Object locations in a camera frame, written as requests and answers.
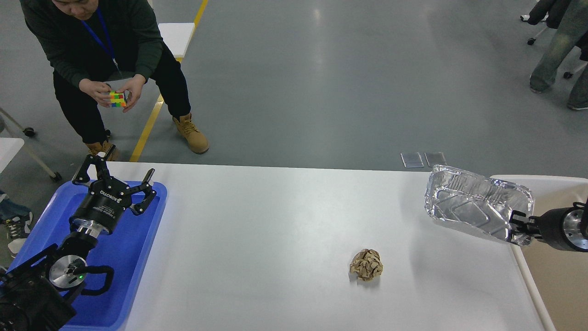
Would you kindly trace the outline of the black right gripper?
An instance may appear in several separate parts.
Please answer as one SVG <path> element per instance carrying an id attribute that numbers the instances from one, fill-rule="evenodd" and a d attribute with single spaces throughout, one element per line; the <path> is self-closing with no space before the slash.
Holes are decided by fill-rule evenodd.
<path id="1" fill-rule="evenodd" d="M 552 209 L 539 217 L 512 210 L 511 242 L 543 241 L 557 250 L 588 251 L 588 239 L 582 234 L 581 221 L 584 211 L 580 207 Z"/>

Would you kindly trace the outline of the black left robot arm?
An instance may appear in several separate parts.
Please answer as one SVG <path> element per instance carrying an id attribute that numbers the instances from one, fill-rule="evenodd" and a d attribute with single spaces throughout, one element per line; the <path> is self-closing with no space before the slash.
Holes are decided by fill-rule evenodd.
<path id="1" fill-rule="evenodd" d="M 1 276 L 3 331 L 113 331 L 130 312 L 167 199 L 87 155 Z"/>

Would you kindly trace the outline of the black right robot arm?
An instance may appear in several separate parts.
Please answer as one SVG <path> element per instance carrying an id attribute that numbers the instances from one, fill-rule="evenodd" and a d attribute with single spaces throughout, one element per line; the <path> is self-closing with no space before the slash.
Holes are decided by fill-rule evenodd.
<path id="1" fill-rule="evenodd" d="M 537 239 L 553 249 L 588 251 L 587 203 L 575 202 L 571 207 L 551 209 L 541 216 L 527 216 L 514 210 L 509 224 L 514 234 Z"/>

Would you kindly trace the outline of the person's right hand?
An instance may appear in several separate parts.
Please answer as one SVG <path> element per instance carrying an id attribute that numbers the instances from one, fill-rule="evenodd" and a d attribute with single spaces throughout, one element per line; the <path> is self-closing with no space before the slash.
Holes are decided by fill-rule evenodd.
<path id="1" fill-rule="evenodd" d="M 110 93 L 112 88 L 109 84 L 84 78 L 80 80 L 78 88 L 96 101 L 98 105 L 105 108 L 111 107 Z"/>

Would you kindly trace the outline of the person's left hand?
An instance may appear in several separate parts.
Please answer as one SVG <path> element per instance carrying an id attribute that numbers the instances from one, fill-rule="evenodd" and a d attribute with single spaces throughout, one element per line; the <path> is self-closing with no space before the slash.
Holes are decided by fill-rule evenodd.
<path id="1" fill-rule="evenodd" d="M 122 110 L 123 113 L 126 113 L 135 107 L 139 98 L 141 98 L 141 92 L 145 83 L 146 78 L 142 74 L 135 74 L 134 77 L 126 81 L 126 83 L 121 88 L 116 90 L 117 93 L 129 93 L 128 99 L 126 101 L 126 107 L 124 107 Z"/>

